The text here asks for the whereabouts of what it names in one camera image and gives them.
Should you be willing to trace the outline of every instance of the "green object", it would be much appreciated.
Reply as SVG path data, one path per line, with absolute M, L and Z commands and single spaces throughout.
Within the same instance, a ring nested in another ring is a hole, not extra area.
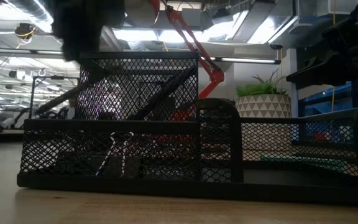
M 254 96 L 254 95 L 262 95 L 262 94 L 276 94 L 276 95 L 285 95 L 288 96 L 286 90 L 277 88 L 277 84 L 279 81 L 284 79 L 285 77 L 275 77 L 275 74 L 278 70 L 273 71 L 272 76 L 268 80 L 263 80 L 258 75 L 252 76 L 252 78 L 257 79 L 259 84 L 252 85 L 244 85 L 237 86 L 236 93 L 238 97 L 242 96 Z
M 334 170 L 337 172 L 345 172 L 346 161 L 338 159 L 321 159 L 299 156 L 261 156 L 260 161 L 265 162 L 304 162 L 316 167 Z

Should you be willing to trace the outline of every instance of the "metal mesh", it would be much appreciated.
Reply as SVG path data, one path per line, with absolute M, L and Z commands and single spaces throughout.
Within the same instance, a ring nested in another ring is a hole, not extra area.
M 278 164 L 327 179 L 357 176 L 352 119 L 242 119 L 244 161 Z
M 196 137 L 97 131 L 26 131 L 21 174 L 195 180 Z
M 222 111 L 203 110 L 200 113 L 201 180 L 231 181 L 231 134 L 229 115 Z
M 90 59 L 98 69 L 81 68 L 80 83 L 104 78 L 78 95 L 77 119 L 194 121 L 187 110 L 198 96 L 198 58 Z

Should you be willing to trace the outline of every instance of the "table surface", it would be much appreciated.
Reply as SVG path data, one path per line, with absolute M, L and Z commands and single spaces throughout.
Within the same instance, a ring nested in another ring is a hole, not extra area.
M 24 130 L 4 129 L 0 134 L 23 134 Z
M 21 189 L 20 159 L 20 144 L 0 144 L 0 224 L 358 223 L 356 207 Z

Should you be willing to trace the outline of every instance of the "black mesh desk organizer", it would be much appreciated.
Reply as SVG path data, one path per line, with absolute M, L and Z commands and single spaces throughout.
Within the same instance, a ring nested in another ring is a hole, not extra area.
M 19 186 L 358 204 L 358 109 L 240 118 L 197 100 L 198 54 L 88 57 L 107 76 L 78 95 L 77 119 L 25 121 Z

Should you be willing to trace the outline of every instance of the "green plant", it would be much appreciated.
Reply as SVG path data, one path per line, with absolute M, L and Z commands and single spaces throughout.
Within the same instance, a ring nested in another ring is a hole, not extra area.
M 254 95 L 262 95 L 262 94 L 277 94 L 277 95 L 285 95 L 288 96 L 286 90 L 277 88 L 277 84 L 284 79 L 285 77 L 278 77 L 275 74 L 278 69 L 273 71 L 272 76 L 268 80 L 263 80 L 258 75 L 252 76 L 252 78 L 257 79 L 259 84 L 251 84 L 244 86 L 237 86 L 236 93 L 238 97 L 242 96 L 254 96 Z

